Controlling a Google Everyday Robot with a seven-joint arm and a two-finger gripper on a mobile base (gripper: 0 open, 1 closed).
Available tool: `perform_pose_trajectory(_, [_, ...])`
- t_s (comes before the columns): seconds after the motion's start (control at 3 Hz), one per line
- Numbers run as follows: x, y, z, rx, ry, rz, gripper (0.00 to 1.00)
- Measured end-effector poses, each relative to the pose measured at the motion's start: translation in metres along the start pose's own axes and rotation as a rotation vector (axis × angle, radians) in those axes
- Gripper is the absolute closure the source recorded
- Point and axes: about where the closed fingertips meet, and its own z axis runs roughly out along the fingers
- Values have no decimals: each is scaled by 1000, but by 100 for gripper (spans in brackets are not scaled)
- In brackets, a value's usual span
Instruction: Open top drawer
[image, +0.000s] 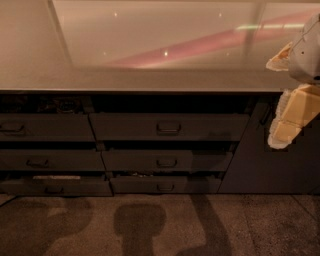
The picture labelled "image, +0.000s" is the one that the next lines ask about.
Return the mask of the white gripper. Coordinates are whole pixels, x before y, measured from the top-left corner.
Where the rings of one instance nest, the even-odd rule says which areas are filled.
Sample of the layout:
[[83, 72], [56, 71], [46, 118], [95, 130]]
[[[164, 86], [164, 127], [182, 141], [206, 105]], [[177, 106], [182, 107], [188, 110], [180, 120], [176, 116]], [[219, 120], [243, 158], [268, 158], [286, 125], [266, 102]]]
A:
[[286, 89], [275, 111], [268, 136], [268, 145], [284, 149], [292, 143], [302, 129], [320, 114], [320, 14], [312, 16], [294, 38], [275, 56], [266, 68], [288, 71], [302, 83], [294, 90]]

